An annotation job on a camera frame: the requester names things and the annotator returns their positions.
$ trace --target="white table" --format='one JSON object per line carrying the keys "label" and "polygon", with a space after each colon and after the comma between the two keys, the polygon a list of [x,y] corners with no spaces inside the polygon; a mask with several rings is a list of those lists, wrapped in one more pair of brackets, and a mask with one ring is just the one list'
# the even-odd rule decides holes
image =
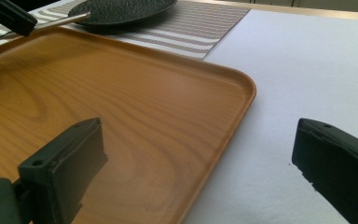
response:
{"label": "white table", "polygon": [[291,155],[300,118],[358,137],[358,20],[252,10],[205,61],[248,74],[257,96],[186,223],[348,223]]}

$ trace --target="screw hole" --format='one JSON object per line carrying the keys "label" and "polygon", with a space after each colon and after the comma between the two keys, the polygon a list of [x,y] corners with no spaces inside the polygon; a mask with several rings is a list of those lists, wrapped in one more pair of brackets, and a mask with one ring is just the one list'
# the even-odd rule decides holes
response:
{"label": "screw hole", "polygon": [[32,163],[33,166],[40,166],[41,164],[43,164],[43,161],[34,161]]}

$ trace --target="textured black plate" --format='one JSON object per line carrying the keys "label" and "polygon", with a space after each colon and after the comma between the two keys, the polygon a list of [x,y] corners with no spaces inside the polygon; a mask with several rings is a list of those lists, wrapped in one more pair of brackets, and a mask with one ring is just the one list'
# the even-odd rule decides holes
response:
{"label": "textured black plate", "polygon": [[88,0],[72,8],[68,16],[90,12],[89,18],[77,24],[115,26],[140,21],[175,5],[177,0]]}

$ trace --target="brown tray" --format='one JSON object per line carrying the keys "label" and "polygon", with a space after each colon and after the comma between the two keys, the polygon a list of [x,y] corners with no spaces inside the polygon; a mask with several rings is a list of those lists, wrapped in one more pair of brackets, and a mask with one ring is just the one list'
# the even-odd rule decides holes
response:
{"label": "brown tray", "polygon": [[0,46],[0,176],[100,117],[109,161],[74,223],[181,222],[254,97],[225,67],[62,28],[20,38]]}

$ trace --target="striped placemat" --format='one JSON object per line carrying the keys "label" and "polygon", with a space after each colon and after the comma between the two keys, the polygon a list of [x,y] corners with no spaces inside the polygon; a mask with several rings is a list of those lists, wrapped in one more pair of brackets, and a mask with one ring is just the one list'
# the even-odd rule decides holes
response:
{"label": "striped placemat", "polygon": [[[32,14],[41,23],[55,21],[66,17],[74,6],[84,1],[62,2],[62,5],[36,10]],[[166,12],[131,26],[111,27],[99,31],[86,31],[75,24],[66,27],[203,59],[249,10],[244,7],[178,1]],[[5,32],[7,28],[0,25],[0,35]]]}

